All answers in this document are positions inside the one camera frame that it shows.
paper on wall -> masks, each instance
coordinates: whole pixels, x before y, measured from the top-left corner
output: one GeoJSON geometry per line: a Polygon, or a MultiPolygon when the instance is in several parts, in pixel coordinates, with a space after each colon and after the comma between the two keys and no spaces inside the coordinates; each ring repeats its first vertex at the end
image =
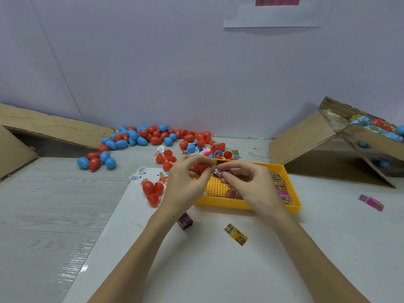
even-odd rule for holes
{"type": "Polygon", "coordinates": [[[258,6],[256,4],[267,3],[265,0],[225,0],[223,27],[320,27],[326,25],[333,2],[299,0],[298,5],[258,6]]]}

hand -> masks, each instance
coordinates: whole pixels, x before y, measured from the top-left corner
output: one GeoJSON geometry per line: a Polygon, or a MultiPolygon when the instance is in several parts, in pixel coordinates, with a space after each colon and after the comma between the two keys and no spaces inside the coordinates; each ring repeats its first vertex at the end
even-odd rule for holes
{"type": "Polygon", "coordinates": [[[217,168],[224,171],[221,182],[236,188],[243,199],[264,218],[275,218],[288,212],[266,167],[235,160],[221,163],[217,168]],[[225,172],[229,169],[234,175],[225,172]]]}
{"type": "Polygon", "coordinates": [[[159,210],[166,210],[176,215],[178,219],[186,212],[204,193],[208,184],[212,168],[207,168],[198,175],[194,172],[193,165],[203,162],[209,165],[216,165],[216,162],[204,155],[181,155],[174,163],[169,172],[164,199],[159,210]]]}

yellow tray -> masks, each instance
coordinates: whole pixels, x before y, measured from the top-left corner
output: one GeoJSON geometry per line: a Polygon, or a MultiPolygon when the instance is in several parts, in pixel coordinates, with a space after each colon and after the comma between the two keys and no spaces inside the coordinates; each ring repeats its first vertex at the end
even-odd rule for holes
{"type": "MultiPolygon", "coordinates": [[[[215,159],[220,162],[231,162],[231,160],[215,159]]],[[[285,167],[283,165],[275,165],[273,163],[256,163],[257,165],[265,166],[270,172],[279,173],[281,178],[285,181],[286,189],[290,195],[293,205],[285,205],[291,214],[296,215],[301,209],[301,203],[299,197],[297,196],[295,189],[286,173],[285,167]]],[[[195,204],[197,205],[210,205],[218,207],[227,207],[230,209],[247,209],[253,210],[244,200],[240,199],[229,199],[222,198],[226,194],[229,188],[226,184],[222,184],[220,179],[210,176],[208,185],[206,186],[205,192],[207,195],[203,195],[195,204]]]]}

forearm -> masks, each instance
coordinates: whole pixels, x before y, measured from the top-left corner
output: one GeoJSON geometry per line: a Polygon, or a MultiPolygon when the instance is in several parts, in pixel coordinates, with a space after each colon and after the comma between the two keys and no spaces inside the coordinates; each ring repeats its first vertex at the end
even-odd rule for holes
{"type": "Polygon", "coordinates": [[[169,214],[157,210],[88,303],[138,302],[154,258],[174,223],[169,214]]]}
{"type": "Polygon", "coordinates": [[[289,213],[270,224],[316,303],[369,303],[289,213]]]}

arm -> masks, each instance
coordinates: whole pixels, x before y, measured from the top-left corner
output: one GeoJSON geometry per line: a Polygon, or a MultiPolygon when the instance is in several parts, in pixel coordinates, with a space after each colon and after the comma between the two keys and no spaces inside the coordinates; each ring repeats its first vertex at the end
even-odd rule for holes
{"type": "Polygon", "coordinates": [[[270,226],[285,247],[316,303],[370,303],[324,255],[293,218],[282,200],[267,168],[244,161],[226,162],[218,168],[229,183],[270,226]]]}
{"type": "Polygon", "coordinates": [[[88,303],[136,303],[142,296],[146,278],[157,251],[177,219],[187,211],[205,191],[210,169],[200,176],[192,170],[198,162],[215,165],[203,155],[181,155],[170,170],[164,200],[150,217],[142,234],[124,255],[88,303]]]}

